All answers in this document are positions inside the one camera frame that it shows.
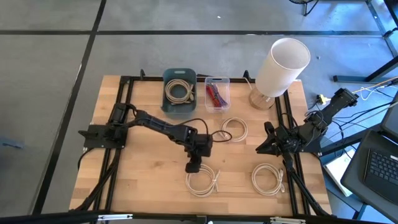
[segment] cable connector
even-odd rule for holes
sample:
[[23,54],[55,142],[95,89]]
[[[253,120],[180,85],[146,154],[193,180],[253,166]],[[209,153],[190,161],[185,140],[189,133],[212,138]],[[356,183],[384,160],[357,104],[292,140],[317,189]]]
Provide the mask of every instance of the cable connector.
[[322,105],[325,105],[327,101],[330,101],[330,98],[327,98],[327,97],[323,96],[322,94],[317,95],[316,103],[320,103]]

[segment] wooden tabletop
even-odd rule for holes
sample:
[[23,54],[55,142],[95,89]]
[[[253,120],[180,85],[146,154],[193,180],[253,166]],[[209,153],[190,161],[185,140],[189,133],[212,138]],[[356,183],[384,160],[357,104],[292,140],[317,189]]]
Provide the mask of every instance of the wooden tabletop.
[[[94,124],[105,124],[113,108],[118,92],[120,76],[104,76],[99,91],[93,120]],[[137,109],[164,119],[172,124],[181,121],[172,120],[162,112],[162,82],[134,82],[131,103]],[[220,129],[223,120],[239,117],[248,124],[248,136],[241,142],[214,143],[211,157],[203,157],[203,163],[215,172],[220,170],[219,191],[207,198],[191,195],[185,185],[185,164],[187,154],[182,146],[171,142],[168,137],[145,127],[133,127],[129,130],[126,147],[121,152],[111,210],[132,213],[173,213],[207,215],[279,215],[292,214],[287,179],[284,175],[285,193],[275,196],[259,195],[252,187],[251,173],[261,163],[270,163],[284,168],[282,158],[272,155],[256,154],[255,148],[266,139],[264,122],[270,121],[278,126],[275,106],[267,111],[259,111],[250,106],[247,83],[231,83],[231,108],[223,114],[206,111],[204,105],[205,88],[197,84],[197,108],[192,118],[203,118],[209,131]],[[307,111],[301,81],[293,82],[289,88],[292,112],[298,124],[303,123]],[[199,133],[205,132],[204,125],[194,121]],[[243,132],[239,123],[231,122],[227,131],[233,135]],[[104,149],[94,149],[81,162],[70,208],[79,206],[98,182]],[[325,182],[319,160],[301,153],[305,183],[318,203],[327,212],[331,212]],[[206,187],[210,180],[205,174],[195,174],[192,187]],[[267,189],[276,183],[271,172],[260,171],[257,177],[260,187]],[[107,186],[105,187],[101,208],[104,207]],[[303,211],[300,191],[296,186],[298,209]]]

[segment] table leg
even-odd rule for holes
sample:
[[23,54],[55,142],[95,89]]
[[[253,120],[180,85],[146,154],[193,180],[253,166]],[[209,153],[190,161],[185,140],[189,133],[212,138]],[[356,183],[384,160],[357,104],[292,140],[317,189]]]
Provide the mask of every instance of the table leg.
[[345,76],[335,75],[333,81],[335,82],[349,82],[349,83],[379,83],[386,81],[387,78],[381,78],[393,69],[398,67],[398,56],[394,57],[391,61],[387,62],[381,68],[370,74],[368,77],[356,77],[356,76]]

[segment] wire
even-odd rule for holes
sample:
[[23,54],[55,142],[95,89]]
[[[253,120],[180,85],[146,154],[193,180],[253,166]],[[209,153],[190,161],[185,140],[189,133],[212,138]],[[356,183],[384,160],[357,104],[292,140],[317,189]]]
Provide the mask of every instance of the wire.
[[203,124],[205,124],[205,126],[206,126],[206,134],[209,135],[209,127],[207,126],[206,121],[204,119],[201,119],[201,118],[193,118],[191,120],[184,121],[182,123],[176,124],[175,126],[187,124],[187,123],[189,123],[191,121],[201,121],[201,122],[203,122]]
[[81,163],[81,160],[83,159],[83,157],[84,157],[87,153],[89,153],[91,150],[93,150],[93,149],[94,149],[94,148],[88,148],[88,149],[80,156],[79,161],[77,162],[77,170],[80,169],[80,163]]
[[225,134],[222,134],[222,133],[226,133],[226,131],[225,131],[225,129],[226,129],[226,126],[228,125],[228,123],[230,122],[230,121],[236,121],[236,122],[238,122],[238,123],[240,123],[240,124],[242,124],[242,126],[243,126],[243,129],[244,129],[244,132],[243,132],[243,134],[240,136],[240,137],[236,137],[236,138],[231,138],[230,139],[230,141],[232,141],[232,142],[240,142],[240,141],[243,141],[244,139],[246,139],[246,137],[248,136],[248,124],[246,124],[246,122],[243,120],[243,119],[241,119],[241,118],[228,118],[228,119],[226,119],[222,124],[221,124],[221,131],[219,132],[220,133],[220,136],[223,138],[223,139],[226,139],[226,135]]
[[362,100],[368,100],[369,97],[372,95],[372,93],[374,93],[376,90],[378,90],[378,89],[380,89],[380,88],[383,88],[383,87],[384,87],[384,86],[379,86],[379,87],[375,88],[374,90],[370,91],[369,95],[368,95],[366,98],[363,97],[362,91],[361,91],[360,94],[361,94]]
[[365,126],[360,125],[360,124],[352,123],[352,122],[340,121],[340,120],[338,120],[338,119],[332,119],[332,121],[338,121],[338,122],[348,123],[348,124],[355,124],[355,125],[357,125],[357,126],[359,126],[359,127],[361,127],[361,128],[368,129],[368,127],[365,127]]
[[290,117],[292,118],[293,122],[294,122],[295,127],[298,127],[298,126],[299,126],[299,125],[297,124],[296,119],[294,119],[293,115],[291,115],[291,114],[289,114],[289,113],[282,113],[282,115],[290,116]]
[[380,90],[376,90],[378,93],[380,93],[380,94],[383,94],[384,96],[388,96],[389,98],[394,98],[393,96],[390,96],[390,95],[388,95],[387,93],[383,93],[382,91],[380,91]]
[[[257,176],[257,173],[262,169],[267,169],[275,175],[276,184],[270,190],[263,190],[257,185],[256,176]],[[284,176],[284,171],[282,169],[278,170],[278,169],[276,169],[276,167],[274,167],[271,164],[259,164],[256,168],[254,168],[253,173],[251,174],[251,183],[253,184],[254,189],[259,194],[264,195],[264,196],[272,196],[272,195],[277,194],[278,191],[285,192],[285,187],[282,184],[283,176]]]
[[309,107],[309,109],[308,110],[311,110],[312,108],[314,108],[314,106],[315,105],[317,105],[318,103],[317,102],[315,102],[311,107]]
[[353,159],[353,158],[351,158],[351,156],[349,156],[349,154],[347,153],[346,149],[343,149],[343,151],[346,153],[346,155],[349,157],[349,159]]
[[196,197],[207,197],[214,190],[218,192],[217,178],[220,175],[220,170],[217,172],[217,174],[215,174],[209,166],[201,164],[199,172],[205,173],[207,176],[209,176],[211,179],[211,184],[205,190],[195,190],[191,187],[191,176],[193,174],[189,173],[185,179],[185,184],[187,185],[189,192]]
[[362,119],[362,120],[360,120],[360,121],[358,121],[358,122],[356,122],[356,123],[351,124],[351,125],[348,126],[347,128],[345,128],[345,129],[343,129],[343,130],[337,132],[336,134],[330,136],[330,138],[332,138],[332,137],[336,136],[337,134],[339,134],[340,132],[342,132],[342,131],[344,131],[344,130],[346,130],[346,129],[352,127],[352,126],[354,126],[355,124],[358,124],[358,123],[360,123],[360,122],[362,122],[362,121],[365,121],[365,120],[367,120],[367,119],[369,119],[369,118],[372,118],[373,116],[375,116],[375,115],[377,115],[377,114],[379,114],[379,113],[381,113],[381,112],[383,112],[383,111],[385,111],[385,110],[388,110],[389,108],[394,107],[396,104],[398,104],[398,101],[395,102],[395,103],[393,103],[393,104],[391,104],[388,108],[384,108],[383,110],[381,110],[381,111],[379,111],[379,112],[377,112],[377,113],[375,113],[375,114],[372,114],[371,116],[368,116],[367,118],[364,118],[364,119]]
[[[181,97],[181,98],[177,98],[174,97],[171,94],[172,89],[177,86],[180,85],[182,87],[184,87],[187,91],[187,94],[185,94],[185,96]],[[166,86],[164,87],[164,91],[166,94],[166,98],[172,103],[172,104],[182,104],[182,103],[190,103],[190,101],[194,100],[194,96],[193,96],[193,85],[189,84],[187,81],[182,80],[182,79],[173,79],[171,81],[169,81]]]
[[370,88],[379,86],[379,85],[381,85],[381,84],[383,84],[383,83],[389,82],[389,81],[391,81],[391,80],[395,80],[395,79],[397,79],[397,78],[398,78],[398,77],[390,78],[390,79],[388,79],[388,80],[386,80],[386,81],[380,82],[380,83],[375,84],[375,85],[373,85],[373,86],[370,86],[370,87],[367,87],[367,88],[361,88],[360,90],[355,90],[355,91],[353,91],[353,93],[357,93],[357,92],[363,91],[363,90],[368,90],[368,89],[370,89]]
[[371,111],[373,111],[373,110],[365,111],[365,112],[361,113],[359,116],[355,117],[354,119],[351,119],[350,121],[345,122],[345,123],[342,124],[341,126],[344,126],[344,125],[346,125],[346,124],[348,124],[348,123],[351,123],[352,121],[358,119],[359,117],[362,117],[363,115],[365,115],[365,114],[367,114],[367,113],[369,113],[369,112],[371,112]]
[[215,135],[216,133],[226,133],[227,135],[229,135],[229,139],[225,139],[225,140],[214,140],[214,139],[213,139],[213,142],[228,142],[228,141],[230,141],[230,140],[232,139],[232,134],[229,133],[229,132],[227,132],[227,131],[218,130],[218,131],[213,132],[211,135],[213,136],[213,135]]
[[[341,127],[341,125],[339,124],[339,123],[337,123],[336,121],[332,121],[333,123],[335,123],[335,124],[337,124],[337,126],[338,126],[338,129],[340,129],[340,133],[341,133],[341,139],[343,139],[344,138],[344,131],[343,131],[343,128]],[[336,151],[334,152],[335,153],[335,157],[341,157],[342,155],[343,155],[343,153],[345,152],[345,150],[343,150],[342,152],[341,152],[341,154],[340,154],[340,156],[337,156],[336,155]]]
[[390,105],[391,103],[393,103],[393,101],[392,101],[392,102],[389,102],[389,103],[384,103],[383,105],[376,106],[376,107],[373,107],[373,108],[370,108],[370,109],[367,109],[367,110],[364,110],[364,111],[357,112],[357,113],[355,113],[355,114],[353,114],[353,115],[351,115],[351,116],[349,116],[349,117],[337,117],[337,119],[352,118],[352,117],[353,117],[354,115],[356,115],[356,114],[359,114],[359,113],[362,113],[362,112],[370,112],[370,111],[376,110],[376,109],[378,109],[378,108],[380,108],[380,107]]
[[249,80],[247,80],[247,78],[244,78],[245,80],[246,80],[246,82],[249,84],[249,88],[251,89],[251,90],[253,90],[253,88],[251,87],[251,84],[250,84],[250,82],[249,82]]

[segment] gray floor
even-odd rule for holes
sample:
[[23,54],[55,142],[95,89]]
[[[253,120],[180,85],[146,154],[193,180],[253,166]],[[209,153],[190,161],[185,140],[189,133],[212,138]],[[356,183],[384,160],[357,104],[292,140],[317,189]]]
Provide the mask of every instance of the gray floor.
[[[91,29],[99,0],[0,2],[0,29]],[[373,1],[386,26],[392,26],[382,1]],[[101,30],[377,30],[363,2],[321,1],[308,17],[302,7],[285,1],[250,3],[222,1],[108,1]],[[277,36],[185,35],[97,36],[72,114],[44,212],[67,211],[75,183],[76,163],[103,75],[161,75],[167,68],[189,67],[197,73],[241,77],[249,70],[256,77],[262,60]],[[333,95],[339,87],[357,90],[361,85],[336,84],[333,75],[368,75],[392,58],[379,37],[294,37],[311,51],[303,80],[308,105],[316,94]],[[16,150],[0,148],[0,216],[28,212],[44,162],[70,94],[88,36],[0,35],[0,136],[25,143]],[[390,77],[398,71],[391,72]],[[383,90],[394,95],[396,90]],[[359,101],[352,114],[387,103],[374,94]],[[370,126],[382,118],[364,123]],[[361,128],[353,127],[346,135]],[[331,126],[327,136],[337,131]],[[351,218],[353,210],[330,194],[333,213]],[[380,214],[368,220],[380,220]]]

